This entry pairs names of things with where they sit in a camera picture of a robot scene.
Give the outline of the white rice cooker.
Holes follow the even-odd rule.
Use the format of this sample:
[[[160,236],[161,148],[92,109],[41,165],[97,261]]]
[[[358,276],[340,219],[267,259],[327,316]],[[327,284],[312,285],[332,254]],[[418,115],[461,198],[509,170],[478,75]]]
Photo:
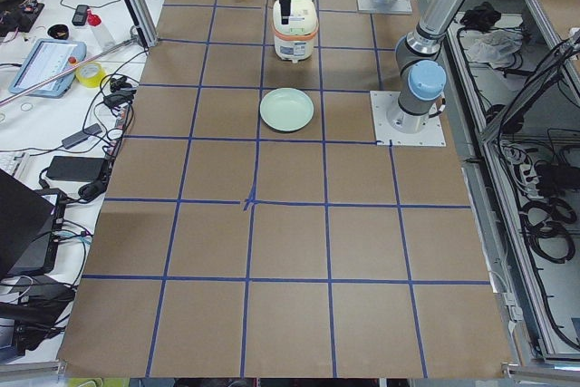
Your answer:
[[[275,52],[282,60],[297,63],[308,59],[314,49],[318,33],[318,16],[312,0],[291,0],[288,24],[282,24],[281,6],[278,0],[273,6]]]

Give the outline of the near mint green plate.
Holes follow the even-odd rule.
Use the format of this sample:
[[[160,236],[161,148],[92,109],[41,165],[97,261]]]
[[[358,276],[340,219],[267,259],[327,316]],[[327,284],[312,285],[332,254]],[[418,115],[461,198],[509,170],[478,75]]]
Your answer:
[[[281,132],[301,130],[314,117],[310,97],[295,88],[278,88],[268,92],[259,106],[262,121]]]

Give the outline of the red plastic object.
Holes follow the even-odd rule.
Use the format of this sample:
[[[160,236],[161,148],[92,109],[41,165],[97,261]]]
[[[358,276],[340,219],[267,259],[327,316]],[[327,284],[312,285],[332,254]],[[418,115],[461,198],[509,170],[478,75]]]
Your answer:
[[[91,27],[97,27],[102,23],[101,18],[92,12],[91,9],[87,11],[87,23]]]

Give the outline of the black phone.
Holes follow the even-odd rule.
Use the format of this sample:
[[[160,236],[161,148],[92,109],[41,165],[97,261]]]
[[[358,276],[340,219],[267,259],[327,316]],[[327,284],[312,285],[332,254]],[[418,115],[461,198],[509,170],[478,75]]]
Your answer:
[[[77,5],[72,16],[72,25],[74,26],[84,26],[88,18],[88,5]]]

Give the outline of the yellow tape roll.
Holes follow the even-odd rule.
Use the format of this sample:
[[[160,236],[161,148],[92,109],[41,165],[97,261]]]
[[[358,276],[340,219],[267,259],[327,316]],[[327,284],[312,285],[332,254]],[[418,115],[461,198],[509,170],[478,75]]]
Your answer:
[[[99,63],[90,62],[77,67],[74,75],[82,86],[86,88],[97,88],[101,86],[106,72]]]

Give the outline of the white cloth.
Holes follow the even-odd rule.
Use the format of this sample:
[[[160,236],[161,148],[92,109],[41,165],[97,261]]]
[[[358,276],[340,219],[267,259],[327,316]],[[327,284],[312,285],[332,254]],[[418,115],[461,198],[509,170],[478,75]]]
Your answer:
[[[507,30],[497,30],[477,37],[467,49],[472,63],[487,63],[492,68],[508,67],[522,46],[523,35]]]

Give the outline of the blue teach pendant near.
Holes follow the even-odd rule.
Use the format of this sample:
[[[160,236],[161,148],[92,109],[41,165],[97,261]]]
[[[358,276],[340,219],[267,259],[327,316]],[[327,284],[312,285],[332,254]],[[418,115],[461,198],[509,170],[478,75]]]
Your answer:
[[[76,61],[84,60],[86,56],[86,44],[83,42],[40,39],[36,41],[33,49],[24,60],[8,90],[11,93],[22,92],[39,82],[69,70],[72,65],[69,58]],[[45,98],[60,98],[70,88],[73,82],[73,73],[60,77],[47,83],[29,95]]]

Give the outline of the black power adapter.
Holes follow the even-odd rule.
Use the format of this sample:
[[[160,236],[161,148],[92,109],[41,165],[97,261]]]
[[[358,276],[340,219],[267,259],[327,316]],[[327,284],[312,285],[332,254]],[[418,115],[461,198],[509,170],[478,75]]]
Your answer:
[[[103,158],[54,156],[46,177],[50,180],[92,182],[100,177],[105,164]]]

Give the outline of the metal rod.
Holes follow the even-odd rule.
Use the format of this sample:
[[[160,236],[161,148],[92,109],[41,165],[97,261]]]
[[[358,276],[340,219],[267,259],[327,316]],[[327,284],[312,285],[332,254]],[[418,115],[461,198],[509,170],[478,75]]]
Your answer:
[[[84,60],[79,61],[79,62],[76,61],[75,58],[71,57],[71,58],[69,58],[69,63],[72,65],[72,67],[69,70],[66,70],[62,73],[58,73],[57,75],[50,77],[43,82],[39,82],[36,85],[33,85],[32,87],[30,87],[22,92],[19,92],[19,93],[11,93],[10,92],[11,93],[10,97],[5,97],[1,100],[1,106],[6,106],[9,102],[12,102],[12,101],[14,101],[20,97],[23,97],[25,95],[29,95],[31,92],[37,90],[38,88],[45,86],[47,83],[50,83],[50,82],[57,80],[60,77],[66,76],[69,73],[74,73],[75,69],[77,67],[79,67],[85,63],[90,63],[90,62],[96,61],[97,59],[103,57],[104,55],[112,53],[112,52],[114,52],[114,51],[116,51],[124,46],[130,45],[132,43],[133,43],[132,39],[122,41],[121,43],[115,44],[115,45],[111,46],[110,48],[108,48],[108,49],[106,49],[98,54],[95,54],[94,56],[90,56],[90,57],[85,56]]]

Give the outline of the black laptop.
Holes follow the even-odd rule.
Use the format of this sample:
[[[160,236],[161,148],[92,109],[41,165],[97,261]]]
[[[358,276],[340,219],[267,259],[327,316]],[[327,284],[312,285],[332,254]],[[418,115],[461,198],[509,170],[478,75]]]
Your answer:
[[[53,270],[64,193],[29,189],[1,173],[1,277],[39,276]]]

